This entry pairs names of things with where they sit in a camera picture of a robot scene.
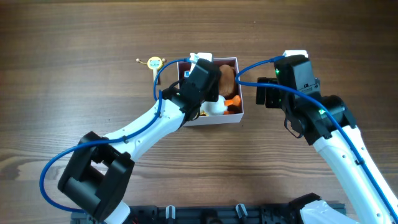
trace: brown potato toy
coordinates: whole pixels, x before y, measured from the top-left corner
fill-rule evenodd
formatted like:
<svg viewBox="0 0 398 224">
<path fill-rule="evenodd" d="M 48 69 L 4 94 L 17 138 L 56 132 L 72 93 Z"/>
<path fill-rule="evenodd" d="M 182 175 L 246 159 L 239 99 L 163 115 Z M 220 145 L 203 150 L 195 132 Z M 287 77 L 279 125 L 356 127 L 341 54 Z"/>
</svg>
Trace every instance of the brown potato toy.
<svg viewBox="0 0 398 224">
<path fill-rule="evenodd" d="M 218 82 L 218 94 L 230 99 L 236 95 L 235 68 L 229 65 L 220 66 L 221 78 Z"/>
</svg>

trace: white box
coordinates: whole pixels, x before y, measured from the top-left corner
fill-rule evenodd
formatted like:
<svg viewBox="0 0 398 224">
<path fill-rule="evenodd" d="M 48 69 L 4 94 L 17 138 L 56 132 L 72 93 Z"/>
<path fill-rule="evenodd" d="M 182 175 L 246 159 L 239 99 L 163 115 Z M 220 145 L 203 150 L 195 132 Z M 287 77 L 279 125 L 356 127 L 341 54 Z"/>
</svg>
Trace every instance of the white box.
<svg viewBox="0 0 398 224">
<path fill-rule="evenodd" d="M 229 58 L 214 58 L 213 63 L 222 66 L 229 65 L 235 68 L 235 75 L 239 72 L 238 68 L 238 59 L 236 57 Z M 191 63 L 190 62 L 178 62 L 177 72 L 178 72 L 178 80 L 184 77 L 184 72 L 190 70 Z M 240 106 L 240 113 L 236 114 L 227 114 L 227 115 L 219 115 L 219 116 L 199 116 L 198 119 L 194 121 L 189 121 L 184 124 L 184 126 L 195 126 L 195 125 L 206 125 L 206 124 L 227 124 L 227 123 L 239 123 L 243 117 L 243 97 L 242 97 L 242 89 L 241 85 L 238 85 L 238 94 L 242 99 L 242 103 Z"/>
</svg>

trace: wooden table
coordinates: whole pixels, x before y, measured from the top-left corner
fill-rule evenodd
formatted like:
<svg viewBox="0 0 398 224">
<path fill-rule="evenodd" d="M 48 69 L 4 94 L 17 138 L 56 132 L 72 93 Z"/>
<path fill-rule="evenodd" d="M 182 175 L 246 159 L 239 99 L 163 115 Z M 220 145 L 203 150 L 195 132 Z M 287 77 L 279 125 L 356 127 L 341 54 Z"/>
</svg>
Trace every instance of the wooden table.
<svg viewBox="0 0 398 224">
<path fill-rule="evenodd" d="M 45 163 L 85 133 L 106 134 L 153 104 L 152 72 L 136 63 L 190 52 L 237 57 L 241 68 L 306 49 L 322 95 L 342 97 L 367 147 L 398 193 L 396 2 L 153 1 L 0 6 L 0 223 L 68 223 L 41 197 Z M 166 88 L 176 67 L 162 74 Z M 274 77 L 271 65 L 243 77 Z M 324 160 L 283 126 L 281 110 L 242 87 L 239 124 L 182 128 L 137 162 L 130 205 L 288 202 L 315 192 L 352 206 Z M 68 157 L 51 167 L 56 188 Z"/>
</svg>

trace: wooden tabletop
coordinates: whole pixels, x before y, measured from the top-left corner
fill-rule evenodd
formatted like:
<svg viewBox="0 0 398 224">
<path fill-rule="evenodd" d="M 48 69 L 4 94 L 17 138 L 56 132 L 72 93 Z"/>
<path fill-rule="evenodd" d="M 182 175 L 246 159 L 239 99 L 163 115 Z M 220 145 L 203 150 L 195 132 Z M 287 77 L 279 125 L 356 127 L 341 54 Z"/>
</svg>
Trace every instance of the wooden tabletop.
<svg viewBox="0 0 398 224">
<path fill-rule="evenodd" d="M 242 69 L 306 49 L 322 95 L 342 97 L 398 194 L 396 2 L 52 2 L 0 5 L 0 223 L 68 223 L 40 195 L 43 166 L 87 132 L 113 132 L 153 106 L 152 72 L 136 58 L 190 52 L 237 57 Z M 160 89 L 176 71 L 164 71 Z M 243 80 L 274 76 L 265 65 Z M 242 90 L 240 123 L 164 137 L 136 163 L 124 200 L 258 205 L 314 192 L 355 217 L 325 161 L 285 130 L 283 112 L 256 105 L 255 88 Z M 69 157 L 51 167 L 45 188 L 74 206 L 57 190 Z"/>
</svg>

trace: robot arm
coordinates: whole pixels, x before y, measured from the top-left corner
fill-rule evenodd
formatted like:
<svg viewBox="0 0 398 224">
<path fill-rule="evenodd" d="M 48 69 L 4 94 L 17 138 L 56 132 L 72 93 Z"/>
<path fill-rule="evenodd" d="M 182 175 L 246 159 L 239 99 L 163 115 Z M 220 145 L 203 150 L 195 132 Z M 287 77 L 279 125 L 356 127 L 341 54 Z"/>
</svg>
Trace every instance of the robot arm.
<svg viewBox="0 0 398 224">
<path fill-rule="evenodd" d="M 130 212 L 122 198 L 135 162 L 162 137 L 198 118 L 204 101 L 218 100 L 220 76 L 216 65 L 199 59 L 189 78 L 165 89 L 162 98 L 131 124 L 104 137 L 94 132 L 83 136 L 79 144 L 101 139 L 126 139 L 75 151 L 60 178 L 58 189 L 98 222 L 122 223 Z M 180 84 L 179 89 L 174 87 L 176 84 Z M 127 136 L 154 118 L 159 105 L 159 118 L 145 131 L 128 139 Z M 102 162 L 108 171 L 103 175 L 91 166 L 91 162 Z"/>
<path fill-rule="evenodd" d="M 278 83 L 301 91 L 319 101 L 331 112 L 354 143 L 355 148 L 359 149 L 361 158 L 356 157 L 340 132 L 336 130 L 324 114 L 325 112 L 306 99 L 285 91 L 259 87 L 257 88 L 256 103 L 265 104 L 267 108 L 280 108 L 284 111 L 285 128 L 293 134 L 287 127 L 287 122 L 290 121 L 292 129 L 298 133 L 298 136 L 293 135 L 296 138 L 304 136 L 308 144 L 313 145 L 315 150 L 324 158 L 340 181 L 361 223 L 392 223 L 394 219 L 388 209 L 389 205 L 383 202 L 380 193 L 377 192 L 366 175 L 367 171 L 362 166 L 362 162 L 366 163 L 366 167 L 369 168 L 369 172 L 381 188 L 381 195 L 385 195 L 389 204 L 393 205 L 390 210 L 395 210 L 395 213 L 398 212 L 398 199 L 373 163 L 363 143 L 359 128 L 356 126 L 355 119 L 344 102 L 337 96 L 321 96 L 320 81 L 314 78 L 311 63 L 306 56 L 292 55 L 285 57 L 274 62 L 274 66 L 277 78 L 259 78 L 257 82 Z M 328 217 L 327 214 L 329 213 L 322 210 L 323 207 L 318 208 L 322 212 L 309 204 L 307 207 L 299 208 L 303 222 L 319 223 L 319 220 L 317 222 L 310 221 L 317 220 L 314 219 L 316 217 L 323 220 L 323 223 L 339 223 L 335 215 Z"/>
</svg>

